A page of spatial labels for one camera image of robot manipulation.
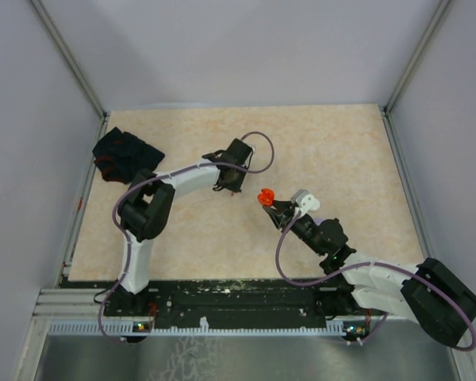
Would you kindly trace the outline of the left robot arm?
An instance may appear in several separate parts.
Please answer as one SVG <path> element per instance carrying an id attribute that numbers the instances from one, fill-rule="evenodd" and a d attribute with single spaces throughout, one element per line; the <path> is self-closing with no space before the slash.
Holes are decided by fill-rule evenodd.
<path id="1" fill-rule="evenodd" d="M 143 314 L 149 305 L 149 261 L 154 239 L 164 231 L 177 199 L 194 191 L 241 191 L 255 149 L 234 139 L 225 150 L 204 155 L 198 162 L 172 173 L 142 170 L 132 181 L 131 192 L 119 202 L 117 215 L 124 237 L 119 286 L 109 293 L 105 316 Z"/>

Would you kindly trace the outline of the orange earbud case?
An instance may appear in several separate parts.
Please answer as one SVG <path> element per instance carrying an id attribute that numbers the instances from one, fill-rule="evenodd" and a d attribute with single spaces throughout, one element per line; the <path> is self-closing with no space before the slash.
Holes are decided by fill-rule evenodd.
<path id="1" fill-rule="evenodd" d="M 257 200 L 261 206 L 271 207 L 273 206 L 275 199 L 275 193 L 272 189 L 263 188 L 257 195 Z"/>

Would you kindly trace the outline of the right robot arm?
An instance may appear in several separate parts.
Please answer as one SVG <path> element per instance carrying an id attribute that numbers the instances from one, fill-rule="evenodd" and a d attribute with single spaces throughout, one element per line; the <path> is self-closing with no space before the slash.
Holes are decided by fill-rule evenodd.
<path id="1" fill-rule="evenodd" d="M 476 294 L 447 266 L 434 258 L 420 264 L 382 262 L 351 248 L 337 218 L 316 220 L 310 211 L 318 205 L 305 201 L 262 202 L 281 236 L 293 233 L 322 257 L 324 277 L 342 277 L 347 289 L 338 295 L 348 314 L 361 309 L 380 310 L 418 324 L 433 340 L 459 351 L 476 348 Z"/>

